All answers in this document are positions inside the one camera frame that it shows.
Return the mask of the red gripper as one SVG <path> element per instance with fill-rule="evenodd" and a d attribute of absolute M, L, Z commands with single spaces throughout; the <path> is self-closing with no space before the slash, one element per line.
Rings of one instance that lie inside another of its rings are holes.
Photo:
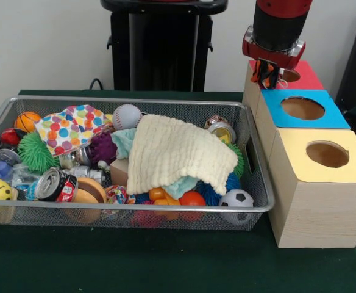
<path fill-rule="evenodd" d="M 299 63 L 301 56 L 304 53 L 306 42 L 298 40 L 297 43 L 286 51 L 269 51 L 260 47 L 252 40 L 243 40 L 242 50 L 245 56 L 255 59 L 253 74 L 251 81 L 257 83 L 260 80 L 261 60 L 269 63 L 269 89 L 274 89 L 277 86 L 280 68 L 293 70 Z"/>

